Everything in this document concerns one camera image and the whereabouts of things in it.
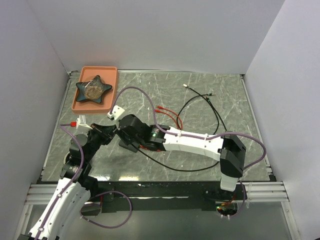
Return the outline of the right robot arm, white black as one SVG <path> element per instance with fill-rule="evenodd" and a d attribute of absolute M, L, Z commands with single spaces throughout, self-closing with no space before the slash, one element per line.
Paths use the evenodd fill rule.
<path fill-rule="evenodd" d="M 113 117 L 118 136 L 127 146 L 153 151 L 180 151 L 205 156 L 220 162 L 221 179 L 218 193 L 223 199 L 236 194 L 236 185 L 243 176 L 246 147 L 233 134 L 223 136 L 192 133 L 172 126 L 147 125 L 133 114 Z"/>

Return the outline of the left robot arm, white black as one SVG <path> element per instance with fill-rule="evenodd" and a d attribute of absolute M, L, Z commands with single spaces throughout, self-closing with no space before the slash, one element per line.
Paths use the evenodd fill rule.
<path fill-rule="evenodd" d="M 69 224 L 87 201 L 99 195 L 98 180 L 89 175 L 90 161 L 102 145 L 108 145 L 116 134 L 115 125 L 91 124 L 87 134 L 73 135 L 66 124 L 59 126 L 71 137 L 69 159 L 62 167 L 55 191 L 44 212 L 20 240 L 61 240 Z"/>

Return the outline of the dark star-shaped dish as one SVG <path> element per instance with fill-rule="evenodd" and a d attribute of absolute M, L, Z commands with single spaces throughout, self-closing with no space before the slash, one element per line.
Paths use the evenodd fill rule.
<path fill-rule="evenodd" d="M 91 101 L 101 104 L 103 96 L 113 89 L 113 86 L 103 83 L 101 77 L 96 75 L 93 79 L 76 84 L 78 94 L 75 98 L 77 102 Z"/>

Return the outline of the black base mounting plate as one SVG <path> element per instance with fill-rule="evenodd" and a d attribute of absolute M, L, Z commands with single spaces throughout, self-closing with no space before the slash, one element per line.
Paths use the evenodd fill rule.
<path fill-rule="evenodd" d="M 220 188 L 219 181 L 99 181 L 91 186 L 90 201 L 102 213 L 120 211 L 215 211 L 217 203 L 245 201 L 245 187 Z"/>

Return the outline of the black network switch box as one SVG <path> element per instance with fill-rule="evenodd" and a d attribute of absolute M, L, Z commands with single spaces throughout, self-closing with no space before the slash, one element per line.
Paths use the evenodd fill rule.
<path fill-rule="evenodd" d="M 140 144 L 134 141 L 125 142 L 122 139 L 119 141 L 118 145 L 126 150 L 136 153 L 140 148 Z"/>

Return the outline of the white round tape roll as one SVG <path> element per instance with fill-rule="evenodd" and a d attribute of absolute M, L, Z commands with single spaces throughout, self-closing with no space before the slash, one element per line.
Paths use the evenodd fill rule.
<path fill-rule="evenodd" d="M 69 158 L 70 158 L 70 153 L 67 152 L 63 157 L 63 165 L 65 165 L 68 162 Z"/>

